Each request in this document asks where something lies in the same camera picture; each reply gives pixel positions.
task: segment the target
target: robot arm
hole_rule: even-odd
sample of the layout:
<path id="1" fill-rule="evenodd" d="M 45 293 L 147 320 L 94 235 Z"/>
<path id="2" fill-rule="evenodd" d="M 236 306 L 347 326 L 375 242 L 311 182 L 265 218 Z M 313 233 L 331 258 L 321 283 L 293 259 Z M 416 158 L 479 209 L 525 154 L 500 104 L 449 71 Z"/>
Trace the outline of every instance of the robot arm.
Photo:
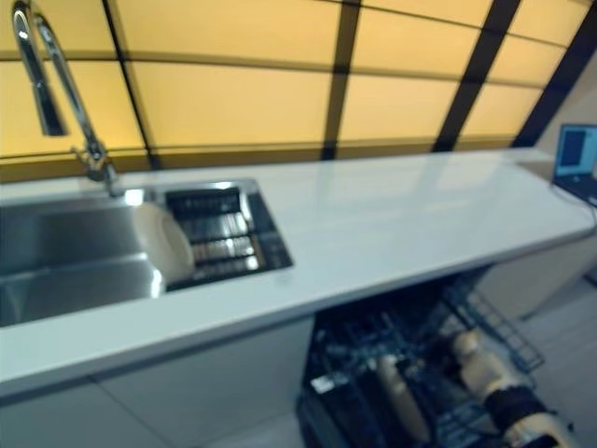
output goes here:
<path id="1" fill-rule="evenodd" d="M 512 448 L 580 448 L 574 435 L 536 397 L 506 348 L 479 329 L 452 345 L 460 376 Z"/>

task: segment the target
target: dishwasher basket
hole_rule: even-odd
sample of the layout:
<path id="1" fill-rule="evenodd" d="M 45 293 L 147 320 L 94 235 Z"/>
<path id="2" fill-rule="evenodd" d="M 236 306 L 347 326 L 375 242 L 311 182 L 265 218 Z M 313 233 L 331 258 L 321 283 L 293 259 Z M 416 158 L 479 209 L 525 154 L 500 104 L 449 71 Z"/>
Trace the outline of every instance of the dishwasher basket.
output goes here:
<path id="1" fill-rule="evenodd" d="M 457 379 L 447 343 L 481 328 L 531 373 L 544 359 L 474 289 L 484 270 L 341 306 L 317 316 L 298 416 L 322 448 L 502 446 Z M 392 355 L 432 432 L 416 442 L 398 423 L 372 359 Z"/>

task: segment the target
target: laptop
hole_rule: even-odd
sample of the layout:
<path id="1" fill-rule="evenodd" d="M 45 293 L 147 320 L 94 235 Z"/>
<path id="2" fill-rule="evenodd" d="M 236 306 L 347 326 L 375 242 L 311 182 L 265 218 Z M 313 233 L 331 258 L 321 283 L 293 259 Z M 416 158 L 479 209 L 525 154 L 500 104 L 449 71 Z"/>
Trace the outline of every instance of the laptop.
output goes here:
<path id="1" fill-rule="evenodd" d="M 553 183 L 583 201 L 597 205 L 597 125 L 563 124 L 553 172 Z"/>

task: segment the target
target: metal grate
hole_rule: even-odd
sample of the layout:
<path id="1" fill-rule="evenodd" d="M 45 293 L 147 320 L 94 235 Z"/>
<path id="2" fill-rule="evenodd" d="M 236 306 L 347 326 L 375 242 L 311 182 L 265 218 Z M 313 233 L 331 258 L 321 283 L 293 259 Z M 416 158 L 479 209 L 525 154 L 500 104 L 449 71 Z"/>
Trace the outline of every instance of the metal grate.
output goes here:
<path id="1" fill-rule="evenodd" d="M 481 328 L 503 343 L 525 373 L 543 358 L 485 298 L 474 290 L 481 271 L 463 274 L 436 297 L 416 306 L 385 302 L 363 313 L 318 322 L 309 358 L 308 387 L 323 402 L 346 440 L 356 448 L 421 446 L 396 420 L 388 424 L 382 398 L 376 395 L 372 360 L 392 355 L 433 432 L 430 446 L 467 447 L 496 440 L 483 408 L 450 377 L 438 356 L 459 332 Z"/>

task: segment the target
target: floor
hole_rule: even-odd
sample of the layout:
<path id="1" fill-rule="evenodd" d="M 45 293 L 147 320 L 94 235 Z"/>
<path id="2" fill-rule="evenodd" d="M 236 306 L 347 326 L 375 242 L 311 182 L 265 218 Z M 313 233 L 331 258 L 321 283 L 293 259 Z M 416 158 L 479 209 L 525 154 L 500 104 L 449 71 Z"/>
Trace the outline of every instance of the floor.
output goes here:
<path id="1" fill-rule="evenodd" d="M 597 288 L 582 280 L 550 299 L 521 329 L 543 353 L 538 394 L 572 421 L 581 446 L 597 446 Z"/>

